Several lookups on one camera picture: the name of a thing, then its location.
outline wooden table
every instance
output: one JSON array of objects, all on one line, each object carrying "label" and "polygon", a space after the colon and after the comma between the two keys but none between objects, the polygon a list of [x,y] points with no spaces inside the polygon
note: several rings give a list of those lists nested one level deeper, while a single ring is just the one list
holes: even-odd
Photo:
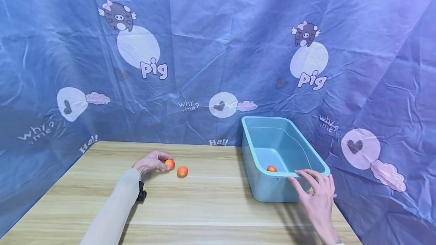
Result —
[{"label": "wooden table", "polygon": [[[125,170],[152,150],[186,165],[154,172],[147,199],[130,213],[120,244],[320,244],[298,204],[253,199],[240,148],[97,142],[0,240],[0,245],[77,245]],[[347,245],[361,244],[333,206],[333,223]]]}]

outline pig ear bow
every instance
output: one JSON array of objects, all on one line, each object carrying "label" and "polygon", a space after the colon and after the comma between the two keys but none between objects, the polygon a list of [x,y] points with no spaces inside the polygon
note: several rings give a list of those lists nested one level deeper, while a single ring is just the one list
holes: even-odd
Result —
[{"label": "pig ear bow", "polygon": [[112,6],[112,5],[113,5],[112,1],[107,0],[106,3],[103,3],[103,4],[101,5],[101,7],[102,7],[103,9],[108,10],[108,11],[111,11],[110,6]]},{"label": "pig ear bow", "polygon": [[299,28],[300,30],[303,30],[305,25],[307,25],[307,22],[303,21],[302,24],[299,24],[297,28]]}]

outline beige sleeve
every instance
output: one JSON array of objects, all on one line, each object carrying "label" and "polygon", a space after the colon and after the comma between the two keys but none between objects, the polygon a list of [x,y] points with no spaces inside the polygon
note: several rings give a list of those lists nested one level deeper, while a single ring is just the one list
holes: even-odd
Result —
[{"label": "beige sleeve", "polygon": [[121,176],[80,245],[118,245],[127,217],[138,197],[140,179],[141,174],[135,168]]}]

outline plastic bin rim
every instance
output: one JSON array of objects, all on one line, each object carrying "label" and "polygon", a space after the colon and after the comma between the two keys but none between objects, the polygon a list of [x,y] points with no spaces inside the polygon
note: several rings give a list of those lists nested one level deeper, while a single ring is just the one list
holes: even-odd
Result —
[{"label": "plastic bin rim", "polygon": [[[319,156],[319,154],[317,153],[317,151],[312,147],[312,145],[310,145],[310,143],[307,141],[306,137],[304,137],[302,135],[302,133],[298,130],[298,128],[295,126],[295,124],[293,124],[292,121],[290,121],[289,119],[285,118],[285,117],[277,117],[277,116],[243,116],[243,118],[241,119],[241,122],[243,123],[243,127],[244,127],[244,131],[245,134],[247,136],[247,142],[248,145],[250,147],[250,149],[252,150],[252,153],[255,153],[254,150],[254,146],[252,144],[251,141],[251,137],[250,134],[248,133],[247,130],[247,124],[245,122],[245,119],[247,118],[270,118],[270,119],[283,119],[287,122],[289,122],[292,127],[297,131],[297,133],[299,134],[299,136],[301,136],[301,138],[303,139],[303,141],[309,146],[310,150],[313,151],[313,153],[315,154],[316,158],[318,158],[318,160],[321,162],[321,164],[324,166],[324,172],[321,172],[322,175],[324,176],[328,176],[330,175],[330,168],[327,166],[327,164],[324,162],[323,159],[321,159],[321,156]],[[253,159],[254,159],[254,164],[256,165],[256,167],[258,168],[258,170],[260,170],[262,173],[269,175],[269,176],[274,176],[274,177],[295,177],[295,178],[301,178],[297,173],[295,172],[290,172],[290,173],[284,173],[284,172],[273,172],[273,171],[267,171],[264,168],[262,168],[259,164],[259,161],[257,159],[257,155],[253,155]]]}]

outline white circle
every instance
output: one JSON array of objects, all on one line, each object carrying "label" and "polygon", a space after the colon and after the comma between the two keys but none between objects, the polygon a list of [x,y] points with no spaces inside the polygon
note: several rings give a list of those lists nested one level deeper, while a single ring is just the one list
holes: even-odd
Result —
[{"label": "white circle", "polygon": [[351,130],[341,140],[342,153],[355,168],[370,168],[380,156],[380,142],[377,137],[365,129]]},{"label": "white circle", "polygon": [[132,67],[141,68],[141,62],[150,63],[160,57],[160,47],[155,36],[147,29],[133,26],[132,31],[121,31],[118,34],[117,46],[121,56]]},{"label": "white circle", "polygon": [[74,122],[88,108],[86,95],[74,87],[59,90],[57,102],[61,115],[69,122]]},{"label": "white circle", "polygon": [[209,110],[216,117],[226,118],[236,112],[237,105],[238,99],[235,95],[222,91],[210,99]]},{"label": "white circle", "polygon": [[304,72],[311,75],[317,70],[318,74],[326,68],[328,62],[327,48],[319,42],[312,42],[310,47],[300,47],[291,59],[290,70],[292,76],[299,79]]}]

